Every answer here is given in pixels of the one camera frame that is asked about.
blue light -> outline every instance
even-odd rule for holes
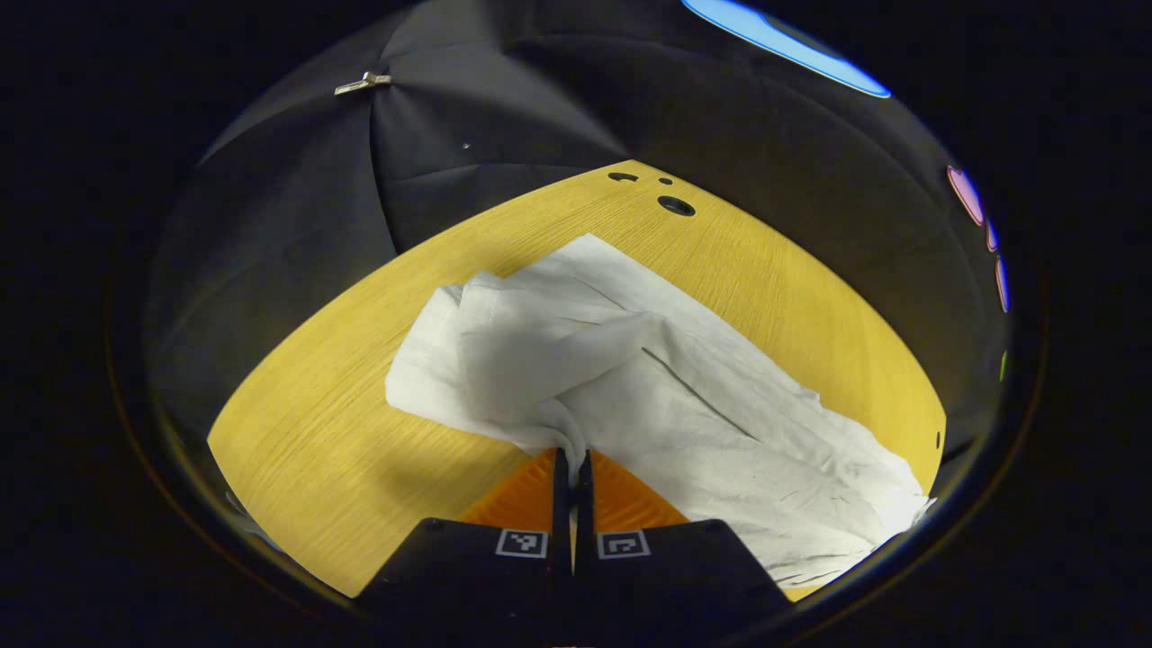
[[[838,83],[881,99],[890,97],[882,85],[871,76],[842,59],[829,56],[824,52],[796,40],[780,31],[759,12],[733,2],[732,0],[682,0],[684,6],[696,15],[719,27],[720,29],[783,56],[795,63],[826,76]]]

wooden table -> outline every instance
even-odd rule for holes
[[[688,202],[695,216],[672,213],[660,196]],[[908,459],[927,491],[945,414],[887,323],[771,227],[630,160],[520,196],[425,241],[338,296],[260,362],[217,419],[209,445],[268,536],[355,596],[418,520],[457,518],[528,461],[511,444],[389,407],[384,377],[438,286],[482,270],[510,274],[589,232],[723,317],[826,407],[866,425]]]

